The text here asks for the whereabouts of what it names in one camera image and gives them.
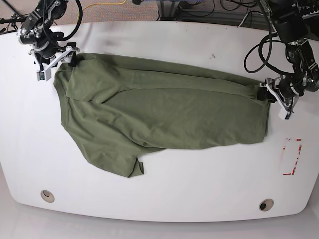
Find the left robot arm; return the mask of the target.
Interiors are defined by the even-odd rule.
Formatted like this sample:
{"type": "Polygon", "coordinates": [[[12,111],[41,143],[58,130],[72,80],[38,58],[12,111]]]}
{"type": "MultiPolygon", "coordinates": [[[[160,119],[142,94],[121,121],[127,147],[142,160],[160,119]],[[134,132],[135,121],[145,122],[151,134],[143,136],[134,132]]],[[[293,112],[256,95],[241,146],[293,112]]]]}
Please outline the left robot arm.
{"type": "Polygon", "coordinates": [[[258,5],[266,20],[268,35],[255,49],[262,61],[279,76],[267,78],[261,83],[258,99],[278,102],[288,119],[305,91],[319,89],[319,65],[315,60],[306,36],[319,35],[319,2],[317,0],[259,0],[258,5]],[[285,57],[292,65],[293,72],[278,69],[269,63],[275,38],[285,45],[285,57]]]}

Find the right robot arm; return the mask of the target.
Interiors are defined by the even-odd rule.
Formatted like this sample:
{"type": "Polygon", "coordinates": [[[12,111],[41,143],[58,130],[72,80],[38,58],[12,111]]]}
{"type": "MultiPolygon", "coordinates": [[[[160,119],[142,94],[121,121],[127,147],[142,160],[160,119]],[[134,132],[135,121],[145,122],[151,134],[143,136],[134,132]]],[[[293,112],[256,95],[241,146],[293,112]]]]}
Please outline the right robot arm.
{"type": "Polygon", "coordinates": [[[76,1],[78,18],[75,28],[65,36],[63,32],[53,32],[50,27],[55,20],[60,19],[67,10],[67,0],[41,0],[22,23],[17,31],[19,42],[22,45],[30,45],[30,55],[38,66],[38,80],[48,80],[50,69],[56,67],[59,62],[70,63],[75,66],[75,56],[79,51],[75,42],[68,42],[60,46],[59,42],[67,42],[77,33],[82,17],[83,8],[80,1],[76,1]]]}

